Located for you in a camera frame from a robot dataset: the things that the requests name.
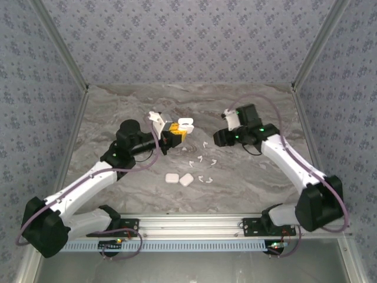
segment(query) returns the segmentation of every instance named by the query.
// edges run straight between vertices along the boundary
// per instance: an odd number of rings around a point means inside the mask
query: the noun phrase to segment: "yellow block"
[[[173,130],[173,131],[170,131],[172,134],[180,134],[181,137],[182,137],[182,141],[184,141],[184,139],[186,138],[187,136],[187,131],[179,131],[179,130]]]
[[[170,125],[169,131],[176,131],[178,130],[179,124],[178,123],[173,123]]]

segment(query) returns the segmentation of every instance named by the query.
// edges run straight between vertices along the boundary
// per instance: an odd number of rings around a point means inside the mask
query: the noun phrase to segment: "white cube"
[[[179,182],[182,186],[187,187],[189,184],[191,184],[194,180],[193,175],[190,173],[185,174],[181,179],[179,179]]]
[[[179,175],[176,173],[167,173],[165,175],[165,182],[168,184],[177,184],[179,182]]]

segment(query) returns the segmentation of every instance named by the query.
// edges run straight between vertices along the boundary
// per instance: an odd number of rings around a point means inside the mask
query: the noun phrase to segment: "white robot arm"
[[[274,125],[262,124],[254,104],[235,110],[227,109],[222,117],[227,121],[228,128],[214,134],[216,145],[220,147],[234,146],[236,143],[253,145],[278,165],[300,194],[298,203],[278,204],[262,212],[264,218],[262,222],[267,232],[271,228],[283,225],[300,225],[311,232],[343,216],[339,202],[318,178],[330,184],[341,199],[343,198],[342,182],[336,176],[327,177],[314,168],[289,145],[284,137],[283,144],[280,132]]]
[[[121,228],[120,215],[107,205],[80,215],[74,213],[127,172],[143,170],[132,169],[135,166],[135,155],[156,147],[166,155],[170,148],[183,142],[194,129],[191,118],[173,123],[166,114],[150,112],[149,119],[152,121],[153,133],[141,132],[135,120],[122,122],[116,140],[87,173],[44,200],[35,197],[27,203],[22,220],[22,236],[44,257],[55,255],[67,241],[77,237]],[[159,151],[154,161],[144,169],[157,160],[158,154]]]

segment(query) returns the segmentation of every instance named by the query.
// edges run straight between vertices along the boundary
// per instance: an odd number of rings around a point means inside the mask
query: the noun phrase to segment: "gray marble tabletop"
[[[88,103],[65,180],[68,185],[91,168],[115,139],[126,119],[138,120],[148,131],[143,117],[148,111],[163,111],[173,120],[194,118],[195,129],[185,142],[161,156],[150,169],[129,173],[92,199],[79,212],[108,204],[120,213],[260,212],[277,203],[298,199],[296,189],[282,171],[264,156],[251,156],[241,145],[216,147],[212,135],[226,127],[221,113],[239,96],[261,93],[273,99],[281,111],[290,144],[310,161],[306,140],[288,86],[257,84],[149,84],[90,86]],[[278,126],[271,106],[260,98],[245,98],[239,105],[255,103],[265,124]],[[199,163],[198,156],[203,156]],[[143,160],[146,154],[137,156]],[[212,159],[217,163],[211,165]],[[167,184],[166,173],[191,173],[194,182],[187,187]],[[202,183],[203,175],[212,183]]]

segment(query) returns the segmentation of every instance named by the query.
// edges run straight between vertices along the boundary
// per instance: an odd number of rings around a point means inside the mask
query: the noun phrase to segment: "patterned wallpaper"
[[[358,248],[377,282],[377,2],[352,0],[300,95],[327,173],[344,184]]]
[[[90,84],[291,82],[333,0],[44,0]]]
[[[25,205],[52,191],[81,91],[27,0],[0,11],[0,282],[12,282]]]

